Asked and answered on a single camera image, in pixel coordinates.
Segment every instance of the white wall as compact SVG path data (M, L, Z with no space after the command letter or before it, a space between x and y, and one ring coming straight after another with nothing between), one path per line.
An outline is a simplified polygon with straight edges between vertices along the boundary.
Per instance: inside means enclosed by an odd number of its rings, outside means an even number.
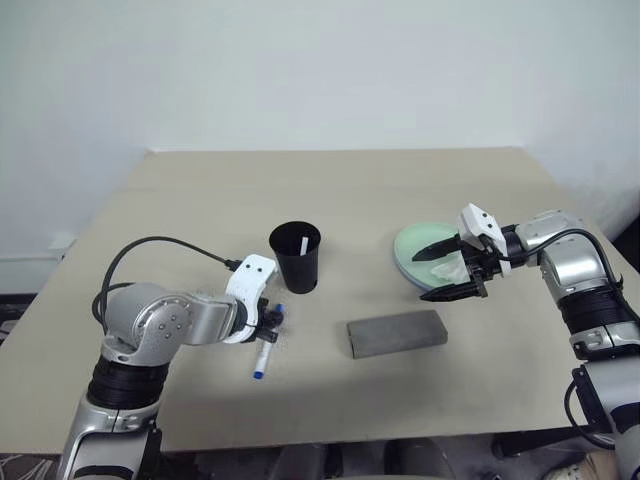
M81 232L146 148L522 145L615 235L639 56L634 0L0 0L0 256Z

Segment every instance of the white stick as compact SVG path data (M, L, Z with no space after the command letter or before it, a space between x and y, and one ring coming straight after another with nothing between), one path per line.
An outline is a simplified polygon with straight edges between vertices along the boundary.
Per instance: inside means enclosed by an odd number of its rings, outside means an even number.
M262 343L262 350L260 350L260 354L258 355L256 368L253 369L253 378L255 378L256 380L260 380L262 377L264 377L264 371L267 368L267 360L269 360L271 347L273 347L273 343L266 341Z
M300 245L300 256L307 254L308 245L309 245L309 237L302 237L302 245Z

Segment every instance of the white marker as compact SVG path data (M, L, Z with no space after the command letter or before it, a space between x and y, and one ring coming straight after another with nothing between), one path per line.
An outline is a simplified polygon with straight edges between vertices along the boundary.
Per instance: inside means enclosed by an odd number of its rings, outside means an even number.
M284 305L281 303L276 305L276 311L284 313ZM273 343L270 342L262 342L262 349L258 354L258 360L256 360L256 368L253 369L253 378L256 380L260 380L264 377L264 372L267 368L267 360L269 360L269 354L271 353L271 349L273 348Z
M308 245L309 245L309 237L302 237L302 244L300 245L300 256L307 254Z

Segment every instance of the wire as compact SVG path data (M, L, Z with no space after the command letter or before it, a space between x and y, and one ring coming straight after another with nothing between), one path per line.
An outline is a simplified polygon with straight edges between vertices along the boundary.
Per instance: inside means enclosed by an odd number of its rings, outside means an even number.
M135 282L123 282L123 283L116 283L115 285L110 285L109 286L109 290L108 292L111 292L113 290L116 290L118 288L124 288L124 287L129 287L131 285L133 285ZM93 318L95 318L98 323L102 324L102 322L100 321L100 295L102 292L98 292L96 293L96 296L93 297L93 301L91 302L91 314L93 315Z
M44 465L42 465L40 471L36 474L34 480L44 480L47 476L47 473L49 472L49 469L51 468L51 465L53 465L53 461L47 460Z
M118 254L113 258L113 260L111 260L111 263L109 264L109 268L107 268L107 271L104 275L104 279L102 280L102 287L100 288L100 294L99 294L100 299L98 301L96 311L98 312L97 320L102 325L102 330L104 331L105 334L107 333L107 325L105 323L105 318L107 313L107 295L109 293L111 277L113 277L116 267L118 266L118 263L120 263L120 261L122 260L122 257L124 257L129 251L131 251L133 248L137 247L138 245L141 245L143 243L148 243L148 242L169 242L169 243L175 243L175 244L181 245L183 247L189 248L195 252L198 252L206 257L209 257L213 260L216 260L217 262L224 264L227 268L231 269L232 271L235 271L235 269L237 269L241 263L240 260L224 259L214 253L208 252L200 247L187 243L183 240L178 240L177 238L173 238L173 237L151 236L151 237L139 238L138 240L131 242L130 244L125 246L122 250L120 250L120 252L118 252Z
M622 285L622 277L620 277L620 282L616 281L616 277L613 273L613 270L611 269L611 264L609 263L609 259L607 258L607 255L604 253L604 249L602 248L602 245L600 244L598 239L595 237L595 235L593 235L591 232L588 232L581 228L569 228L567 230L563 230L559 233L556 233L555 235L552 235L547 240L542 242L540 245L533 247L531 250L514 255L512 257L506 257L504 255L501 255L500 251L497 249L497 247L493 243L493 240L491 239L488 239L488 240L489 240L489 243L493 246L493 249L497 254L498 260L504 260L507 262L519 262L533 255L538 254L539 252L547 248L549 245L553 244L554 242L558 241L563 237L566 237L567 235L582 235L583 237L585 237L587 240L591 242L591 244L593 245L593 248L595 248L596 253L598 254L598 258L602 263L605 274L607 276L607 280L611 284L614 295L618 299L618 302L636 322L640 323L640 317L631 308L631 306L627 303L625 298L622 296L622 292L620 288Z
M31 480L33 478L33 476L36 474L36 472L38 470L40 470L42 465L44 465L45 462L46 462L46 460L40 460L40 462L38 462L38 464L35 467L33 467L27 473L25 473L20 478L18 478L18 480Z
M576 382L571 382L569 384L569 387L567 387L567 391L564 394L564 411L567 414L569 423L571 423L571 426L574 429L576 429L576 431L580 434L580 436L583 437L590 444L595 445L596 447L599 447L599 448L604 448L605 450L615 450L615 447L613 445L602 442L597 438L592 437L587 432L585 432L584 429L581 426L579 426L578 423L573 418L573 414L571 413L570 400L571 400L571 394L575 389L576 389Z
M2 460L0 460L0 465L6 465L11 460L15 460L16 458L21 458L21 457L22 455L9 455L8 457L5 457Z

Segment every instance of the beige table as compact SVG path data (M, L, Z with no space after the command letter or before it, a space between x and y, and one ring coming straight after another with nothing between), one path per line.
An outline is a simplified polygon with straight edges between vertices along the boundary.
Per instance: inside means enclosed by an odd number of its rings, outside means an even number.
M0 348L0 452L62 449L99 354L90 302L122 246L166 234L226 257L270 255L269 232L290 219L323 234L318 288L296 296L271 286L288 317L263 381L251 378L255 344L181 349L159 419L165 450L568 425L562 396L578 362L537 269L496 278L488 299L427 304L394 266L398 230L453 222L469 201L503 224L576 210L518 149L147 156ZM604 245L638 308L638 275ZM223 292L228 278L207 258L154 244L126 257L115 280ZM428 308L447 345L350 358L346 322Z

